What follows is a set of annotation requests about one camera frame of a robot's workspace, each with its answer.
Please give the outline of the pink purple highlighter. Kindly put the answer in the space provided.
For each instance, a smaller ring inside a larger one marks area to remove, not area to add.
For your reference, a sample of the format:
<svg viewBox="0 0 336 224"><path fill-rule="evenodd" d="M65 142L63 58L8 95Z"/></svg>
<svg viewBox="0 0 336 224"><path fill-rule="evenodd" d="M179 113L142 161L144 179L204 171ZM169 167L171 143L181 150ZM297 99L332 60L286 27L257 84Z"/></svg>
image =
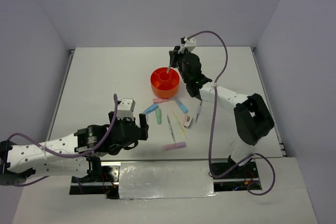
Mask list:
<svg viewBox="0 0 336 224"><path fill-rule="evenodd" d="M186 143L185 142L177 142L177 143L173 143L173 144L167 144L164 145L161 150L162 151L172 151L172 150L176 150L176 149L180 149L180 148L185 148L186 147Z"/></svg>

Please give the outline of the yellow thin pen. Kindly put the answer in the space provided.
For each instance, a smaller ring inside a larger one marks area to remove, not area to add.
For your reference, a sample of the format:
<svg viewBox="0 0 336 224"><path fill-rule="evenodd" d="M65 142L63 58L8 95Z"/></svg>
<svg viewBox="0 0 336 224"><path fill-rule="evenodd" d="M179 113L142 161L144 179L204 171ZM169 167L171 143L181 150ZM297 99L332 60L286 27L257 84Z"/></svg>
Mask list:
<svg viewBox="0 0 336 224"><path fill-rule="evenodd" d="M184 138L187 139L187 135L186 135L186 133L185 133L183 127L182 127L182 124L180 123L180 121L179 121L177 115L175 114L175 112L172 112L172 114L173 114L173 116L174 116L174 118L175 118L175 120L176 120L176 123L178 124L178 126L179 126L179 128L180 128L180 130L181 130L181 132L182 132L182 134L183 134L183 136L184 136Z"/></svg>

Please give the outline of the pink stapler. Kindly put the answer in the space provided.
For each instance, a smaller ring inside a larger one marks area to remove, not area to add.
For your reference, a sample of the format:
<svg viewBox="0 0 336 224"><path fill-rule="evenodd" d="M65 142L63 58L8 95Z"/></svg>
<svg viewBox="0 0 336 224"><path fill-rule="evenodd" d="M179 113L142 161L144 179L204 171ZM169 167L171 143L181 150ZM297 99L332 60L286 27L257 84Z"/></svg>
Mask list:
<svg viewBox="0 0 336 224"><path fill-rule="evenodd" d="M183 127L186 128L186 129L189 129L191 124L192 124L192 120L193 120L193 117L192 116L189 116L189 115L184 115L184 119L183 119Z"/></svg>

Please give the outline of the grey white thin pen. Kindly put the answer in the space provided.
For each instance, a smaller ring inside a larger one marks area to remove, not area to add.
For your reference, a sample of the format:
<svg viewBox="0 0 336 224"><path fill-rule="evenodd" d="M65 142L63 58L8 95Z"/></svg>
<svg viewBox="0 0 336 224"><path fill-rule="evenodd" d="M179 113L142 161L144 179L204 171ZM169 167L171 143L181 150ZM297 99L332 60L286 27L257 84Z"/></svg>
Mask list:
<svg viewBox="0 0 336 224"><path fill-rule="evenodd" d="M199 116L200 116L200 113L201 113L201 109L202 109L202 104L203 104L203 101L201 100L200 103L199 103L199 106L197 108L195 123L198 122L198 119L199 119Z"/></svg>

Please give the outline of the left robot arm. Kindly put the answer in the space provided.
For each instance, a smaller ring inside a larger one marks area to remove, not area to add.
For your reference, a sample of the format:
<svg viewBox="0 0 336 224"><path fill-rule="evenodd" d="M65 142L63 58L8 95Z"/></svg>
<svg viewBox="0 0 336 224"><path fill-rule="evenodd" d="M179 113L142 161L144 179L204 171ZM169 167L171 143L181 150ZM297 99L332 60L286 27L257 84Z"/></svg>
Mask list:
<svg viewBox="0 0 336 224"><path fill-rule="evenodd" d="M148 139L146 115L140 124L109 113L110 124L90 125L68 136L38 143L22 133L1 142L1 185L24 187L51 176L87 177L98 181L103 174L101 158L118 155Z"/></svg>

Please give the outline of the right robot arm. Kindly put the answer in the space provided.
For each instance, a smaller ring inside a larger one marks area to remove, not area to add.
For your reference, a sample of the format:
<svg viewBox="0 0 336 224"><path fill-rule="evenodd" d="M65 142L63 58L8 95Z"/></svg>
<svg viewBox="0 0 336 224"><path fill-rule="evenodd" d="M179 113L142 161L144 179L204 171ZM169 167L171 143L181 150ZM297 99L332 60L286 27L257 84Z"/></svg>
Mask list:
<svg viewBox="0 0 336 224"><path fill-rule="evenodd" d="M212 148L217 108L222 108L234 116L236 131L240 138L235 149L229 155L228 171L233 177L242 176L246 164L257 154L255 146L259 140L268 135L275 127L263 97L254 93L241 94L217 84L218 78L212 80L202 73L199 56L180 46L169 51L170 68L176 68L186 85L188 94L200 101L213 104L210 141L208 148L209 170L212 168Z"/></svg>

